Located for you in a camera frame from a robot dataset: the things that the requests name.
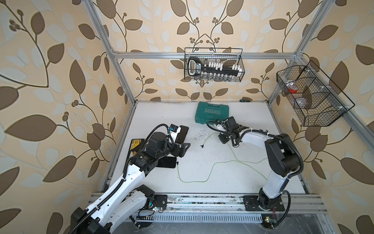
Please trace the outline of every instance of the phone screen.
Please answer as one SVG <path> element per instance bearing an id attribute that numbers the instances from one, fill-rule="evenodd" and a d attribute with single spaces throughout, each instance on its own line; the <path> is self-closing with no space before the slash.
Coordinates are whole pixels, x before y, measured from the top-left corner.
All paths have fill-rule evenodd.
<path id="1" fill-rule="evenodd" d="M 177 138 L 175 139 L 175 142 L 178 144 L 182 144 L 184 142 L 184 139 L 186 138 L 188 127 L 186 126 L 180 126 L 181 131 L 178 133 Z"/>

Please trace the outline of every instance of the mounting plate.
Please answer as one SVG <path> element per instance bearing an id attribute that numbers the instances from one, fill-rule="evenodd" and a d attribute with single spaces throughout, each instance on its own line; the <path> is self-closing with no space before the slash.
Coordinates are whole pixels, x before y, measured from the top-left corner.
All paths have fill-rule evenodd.
<path id="1" fill-rule="evenodd" d="M 243 202 L 246 211 L 264 211 L 258 207 L 258 204 L 254 202 L 257 201 L 258 195 L 247 195 L 243 196 Z M 282 199 L 279 198 L 277 202 L 274 203 L 275 211 L 285 211 Z"/>

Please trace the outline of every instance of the green wire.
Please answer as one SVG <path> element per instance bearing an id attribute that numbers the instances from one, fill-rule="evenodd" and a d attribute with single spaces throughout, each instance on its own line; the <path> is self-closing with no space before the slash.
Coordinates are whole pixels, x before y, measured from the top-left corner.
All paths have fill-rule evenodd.
<path id="1" fill-rule="evenodd" d="M 213 134 L 215 134 L 215 133 L 210 134 L 210 135 L 206 138 L 206 140 L 204 141 L 204 144 L 205 144 L 205 142 L 210 138 L 210 136 L 212 136 Z M 249 166 L 250 168 L 252 168 L 253 170 L 255 170 L 257 173 L 259 173 L 260 175 L 262 175 L 262 177 L 264 177 L 265 180 L 266 180 L 266 177 L 265 177 L 263 174 L 261 174 L 258 170 L 256 170 L 255 168 L 251 167 L 250 165 L 247 165 L 247 164 L 244 163 L 244 162 L 249 162 L 249 161 L 241 161 L 241 160 L 239 160 L 239 159 L 235 156 L 234 151 L 231 149 L 231 147 L 230 147 L 229 145 L 227 145 L 227 146 L 230 148 L 230 150 L 231 150 L 231 152 L 233 153 L 233 155 L 234 155 L 234 157 L 235 157 L 236 160 L 230 160 L 230 161 L 227 161 L 227 162 L 216 162 L 215 164 L 213 164 L 212 169 L 211 169 L 211 172 L 209 173 L 209 176 L 208 176 L 208 178 L 207 178 L 205 181 L 183 181 L 183 180 L 181 179 L 180 174 L 179 174 L 179 167 L 178 167 L 178 164 L 177 164 L 177 170 L 178 170 L 178 177 L 179 177 L 179 180 L 180 180 L 181 182 L 183 182 L 183 183 L 193 183 L 193 182 L 196 182 L 196 183 L 205 183 L 205 182 L 207 182 L 207 181 L 209 180 L 209 178 L 210 178 L 210 176 L 211 176 L 211 174 L 212 174 L 212 172 L 213 172 L 213 168 L 214 168 L 214 166 L 215 166 L 216 164 L 218 164 L 218 163 L 228 163 L 228 162 L 238 162 L 238 163 L 244 164 L 244 165 L 246 165 L 246 166 Z"/>

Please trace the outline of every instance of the tool organizer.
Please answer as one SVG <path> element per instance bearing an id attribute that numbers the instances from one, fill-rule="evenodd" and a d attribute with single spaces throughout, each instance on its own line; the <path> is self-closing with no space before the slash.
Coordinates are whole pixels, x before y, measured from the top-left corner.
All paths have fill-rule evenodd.
<path id="1" fill-rule="evenodd" d="M 235 48 L 185 48 L 184 77 L 216 82 L 240 82 L 245 70 L 243 49 Z"/>

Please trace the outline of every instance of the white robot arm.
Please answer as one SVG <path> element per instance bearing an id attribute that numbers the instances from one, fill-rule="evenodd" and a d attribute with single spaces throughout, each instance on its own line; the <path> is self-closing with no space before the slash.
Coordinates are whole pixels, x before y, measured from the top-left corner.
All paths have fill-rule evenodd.
<path id="1" fill-rule="evenodd" d="M 167 128 L 168 135 L 154 132 L 160 126 Z M 179 132 L 180 127 L 175 125 L 157 126 L 143 141 L 141 150 L 126 160 L 122 176 L 85 210 L 79 207 L 73 212 L 69 234 L 110 234 L 129 217 L 136 224 L 131 215 L 137 210 L 157 209 L 154 191 L 145 185 L 136 186 L 157 166 L 159 159 L 169 154 L 175 157 L 184 156 L 190 144 L 175 143 Z"/>

